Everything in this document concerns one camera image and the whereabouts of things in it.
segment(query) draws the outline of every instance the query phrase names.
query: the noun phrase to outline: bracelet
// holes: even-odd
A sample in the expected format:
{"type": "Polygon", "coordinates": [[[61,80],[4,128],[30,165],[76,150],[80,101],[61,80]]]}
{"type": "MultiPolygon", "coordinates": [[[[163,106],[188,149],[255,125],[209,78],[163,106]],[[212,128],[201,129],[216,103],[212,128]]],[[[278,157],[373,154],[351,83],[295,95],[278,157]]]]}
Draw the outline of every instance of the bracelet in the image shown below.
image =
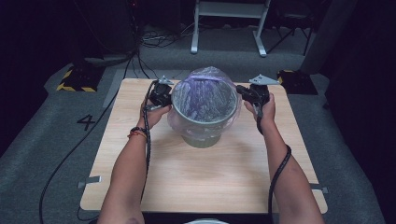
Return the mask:
{"type": "Polygon", "coordinates": [[[128,138],[131,138],[132,135],[142,135],[143,137],[145,137],[146,139],[148,139],[148,137],[146,136],[145,133],[141,133],[141,132],[139,132],[139,131],[134,131],[134,132],[131,131],[131,132],[127,135],[127,137],[128,137],[128,138]]]}
{"type": "Polygon", "coordinates": [[[141,132],[143,132],[143,133],[145,133],[145,134],[148,133],[148,130],[147,130],[147,129],[140,128],[140,127],[134,127],[134,128],[132,128],[132,129],[131,129],[131,133],[134,132],[134,131],[141,131],[141,132]]]}

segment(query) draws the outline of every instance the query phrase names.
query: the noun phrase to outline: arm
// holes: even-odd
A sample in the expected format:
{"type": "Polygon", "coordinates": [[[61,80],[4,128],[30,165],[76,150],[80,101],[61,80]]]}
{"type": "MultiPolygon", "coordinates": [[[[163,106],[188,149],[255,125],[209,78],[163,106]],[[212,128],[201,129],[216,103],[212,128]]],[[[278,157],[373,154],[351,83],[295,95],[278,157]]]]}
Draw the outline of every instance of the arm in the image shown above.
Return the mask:
{"type": "MultiPolygon", "coordinates": [[[[171,106],[167,106],[148,112],[149,128],[157,124],[170,108],[171,106]]],[[[142,111],[136,127],[145,128],[142,111]]],[[[145,187],[146,172],[146,138],[141,134],[131,135],[114,164],[110,187],[97,223],[145,223],[140,200],[145,187]]]]}
{"type": "MultiPolygon", "coordinates": [[[[245,106],[254,114],[249,102],[245,102],[245,106]]],[[[273,179],[279,164],[286,156],[287,147],[275,124],[276,105],[272,93],[270,101],[262,107],[262,113],[262,134],[267,146],[270,177],[273,179]]],[[[280,223],[324,223],[308,180],[293,156],[276,181],[274,194],[280,223]]]]}

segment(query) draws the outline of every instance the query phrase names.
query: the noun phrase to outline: hand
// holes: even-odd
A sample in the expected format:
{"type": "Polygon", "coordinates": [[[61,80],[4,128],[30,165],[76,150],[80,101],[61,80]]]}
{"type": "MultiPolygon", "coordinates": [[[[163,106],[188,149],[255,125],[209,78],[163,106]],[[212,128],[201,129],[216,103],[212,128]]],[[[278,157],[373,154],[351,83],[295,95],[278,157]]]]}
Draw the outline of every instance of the hand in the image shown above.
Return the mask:
{"type": "MultiPolygon", "coordinates": [[[[254,112],[253,105],[248,101],[244,102],[245,107],[248,111],[253,114],[254,120],[257,120],[257,114],[254,112]]],[[[275,106],[275,97],[270,92],[270,100],[267,104],[262,107],[262,123],[261,126],[267,121],[274,121],[275,120],[275,113],[276,113],[276,106],[275,106]]]]}
{"type": "MultiPolygon", "coordinates": [[[[140,119],[136,124],[136,127],[146,128],[145,120],[143,118],[143,109],[145,107],[145,100],[143,101],[142,105],[140,106],[140,119]]],[[[172,108],[171,105],[166,107],[160,107],[155,110],[148,111],[148,128],[151,129],[154,125],[156,125],[161,117],[168,113],[169,110],[172,108]]]]}

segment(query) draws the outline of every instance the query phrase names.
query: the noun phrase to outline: wooden board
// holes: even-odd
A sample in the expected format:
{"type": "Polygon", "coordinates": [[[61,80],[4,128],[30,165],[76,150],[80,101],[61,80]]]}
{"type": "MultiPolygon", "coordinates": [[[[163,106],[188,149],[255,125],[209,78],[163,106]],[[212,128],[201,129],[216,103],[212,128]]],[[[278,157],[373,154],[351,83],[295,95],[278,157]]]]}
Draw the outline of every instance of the wooden board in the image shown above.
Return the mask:
{"type": "MultiPolygon", "coordinates": [[[[150,82],[135,78],[122,81],[90,174],[101,176],[102,181],[87,185],[81,208],[101,209],[114,162],[127,142],[127,134],[137,123],[139,106],[150,82]]],[[[269,91],[276,99],[279,131],[309,182],[318,183],[283,87],[269,86],[269,91]]],[[[243,105],[238,119],[213,147],[187,145],[168,125],[166,115],[151,130],[151,161],[143,211],[266,213],[269,186],[264,140],[252,114],[243,105]]],[[[322,192],[314,190],[314,195],[320,211],[325,213],[327,204],[322,192]]]]}

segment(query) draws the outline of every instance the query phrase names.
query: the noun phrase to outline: cable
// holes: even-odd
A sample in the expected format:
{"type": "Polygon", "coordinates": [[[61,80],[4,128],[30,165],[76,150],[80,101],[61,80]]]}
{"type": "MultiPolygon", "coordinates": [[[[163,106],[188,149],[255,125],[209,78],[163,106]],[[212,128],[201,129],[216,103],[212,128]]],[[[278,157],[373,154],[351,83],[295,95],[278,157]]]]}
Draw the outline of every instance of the cable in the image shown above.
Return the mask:
{"type": "Polygon", "coordinates": [[[136,78],[139,78],[139,77],[137,76],[137,73],[136,73],[135,70],[134,70],[134,75],[136,76],[136,78]]]}
{"type": "Polygon", "coordinates": [[[132,2],[132,0],[131,0],[130,2],[128,2],[128,0],[125,0],[125,4],[126,4],[126,8],[127,9],[129,8],[129,10],[127,10],[127,11],[128,11],[129,16],[132,19],[133,32],[134,32],[134,34],[138,35],[139,29],[138,29],[138,26],[136,25],[136,19],[134,18],[134,13],[137,14],[137,12],[133,11],[133,9],[137,7],[137,1],[132,2]]]}
{"type": "Polygon", "coordinates": [[[180,32],[180,36],[176,35],[159,35],[157,31],[147,31],[142,35],[142,45],[147,48],[165,48],[176,41],[184,38],[185,36],[192,35],[193,32],[183,35],[184,32],[188,31],[194,25],[194,22],[188,25],[180,32]],[[149,41],[157,40],[157,43],[148,43],[149,41]]]}
{"type": "Polygon", "coordinates": [[[272,200],[273,200],[273,194],[274,194],[276,181],[279,178],[280,173],[282,173],[283,168],[285,168],[285,166],[288,163],[290,156],[291,156],[291,148],[288,145],[286,145],[286,147],[288,148],[288,152],[286,153],[285,159],[283,159],[282,163],[280,163],[279,167],[277,168],[277,170],[274,174],[273,180],[271,181],[270,190],[268,193],[268,215],[271,220],[271,223],[274,223],[273,212],[272,212],[272,200]]]}
{"type": "Polygon", "coordinates": [[[149,93],[151,92],[152,85],[154,85],[157,82],[158,82],[158,80],[154,80],[149,85],[148,92],[146,93],[146,97],[145,97],[145,103],[142,108],[143,109],[143,120],[145,121],[146,136],[147,136],[147,140],[146,140],[147,152],[146,152],[146,179],[145,179],[145,185],[142,189],[142,197],[140,198],[140,201],[143,199],[143,194],[146,189],[146,183],[147,183],[148,175],[149,175],[149,161],[150,161],[150,157],[151,157],[151,137],[150,137],[150,132],[149,132],[149,119],[148,119],[149,93]]]}
{"type": "Polygon", "coordinates": [[[137,52],[138,46],[139,46],[139,41],[137,41],[137,37],[138,37],[138,28],[136,26],[135,23],[135,19],[134,19],[134,15],[131,15],[131,12],[128,10],[128,13],[130,14],[131,18],[132,18],[132,33],[133,33],[133,38],[134,38],[134,47],[127,51],[127,52],[120,52],[111,48],[108,48],[101,40],[100,38],[97,36],[97,34],[95,33],[95,31],[92,29],[92,26],[90,25],[90,23],[88,22],[87,18],[84,16],[84,13],[81,10],[81,7],[78,5],[77,1],[74,0],[74,4],[76,6],[76,8],[78,9],[78,12],[80,14],[80,16],[82,17],[82,19],[84,20],[84,22],[86,23],[88,29],[91,31],[93,37],[96,39],[96,41],[99,43],[100,46],[102,46],[104,49],[116,53],[116,54],[124,54],[125,57],[121,58],[121,59],[115,59],[115,60],[109,60],[109,61],[103,61],[103,62],[95,62],[95,61],[90,61],[87,60],[88,63],[90,63],[92,66],[94,67],[109,67],[109,66],[114,66],[120,63],[125,63],[128,60],[130,60],[131,58],[134,57],[134,55],[137,52]]]}
{"type": "MultiPolygon", "coordinates": [[[[125,71],[124,71],[124,76],[123,78],[126,77],[126,72],[128,70],[129,63],[131,62],[132,58],[128,61],[128,63],[125,66],[125,71]]],[[[45,187],[43,188],[40,196],[40,201],[39,201],[39,206],[38,206],[38,214],[39,214],[39,219],[40,223],[44,224],[44,217],[43,217],[43,202],[44,202],[44,197],[47,191],[48,186],[50,185],[50,181],[52,180],[53,177],[55,177],[56,173],[59,171],[61,166],[64,164],[64,162],[69,158],[69,156],[76,151],[76,149],[81,145],[81,143],[90,135],[90,133],[94,130],[94,128],[98,125],[100,120],[103,118],[107,110],[110,108],[111,104],[113,101],[116,99],[117,94],[119,93],[119,90],[114,94],[113,98],[111,101],[108,103],[107,107],[105,110],[102,112],[102,114],[99,116],[99,119],[93,124],[92,128],[81,138],[81,140],[78,141],[78,143],[66,154],[66,156],[62,159],[62,161],[58,164],[58,166],[55,168],[55,170],[52,172],[52,174],[49,177],[49,180],[47,181],[45,187]]]]}
{"type": "Polygon", "coordinates": [[[79,216],[79,211],[81,211],[81,206],[79,206],[79,207],[78,207],[78,210],[77,210],[77,218],[78,218],[78,220],[80,220],[80,221],[92,221],[92,220],[95,220],[95,219],[99,218],[99,215],[97,215],[97,216],[95,216],[95,217],[89,217],[89,218],[80,217],[80,216],[79,216]]]}
{"type": "Polygon", "coordinates": [[[149,75],[146,73],[145,69],[143,68],[142,63],[143,63],[150,71],[152,71],[152,73],[154,73],[154,76],[155,76],[157,79],[159,79],[158,76],[157,76],[157,74],[154,72],[154,70],[152,70],[151,68],[149,68],[149,67],[147,66],[147,64],[146,64],[145,62],[143,62],[143,60],[140,58],[140,51],[137,52],[137,59],[138,59],[138,61],[139,61],[140,69],[142,69],[143,74],[145,74],[145,76],[146,76],[148,79],[149,79],[149,75]]]}

